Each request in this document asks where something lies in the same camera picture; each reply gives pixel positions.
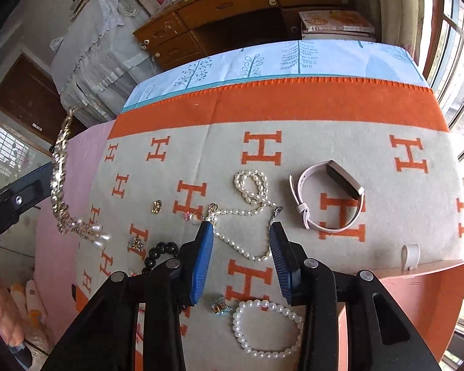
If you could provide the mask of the person's left hand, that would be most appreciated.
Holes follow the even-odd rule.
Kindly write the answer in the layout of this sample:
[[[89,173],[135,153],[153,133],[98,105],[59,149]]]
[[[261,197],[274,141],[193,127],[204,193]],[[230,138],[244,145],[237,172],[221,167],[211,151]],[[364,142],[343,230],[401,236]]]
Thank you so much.
[[[33,347],[34,354],[48,355],[50,347],[47,336],[27,315],[25,303],[17,305],[16,298],[21,297],[25,298],[22,289],[9,291],[0,278],[0,336],[10,348],[28,343]]]

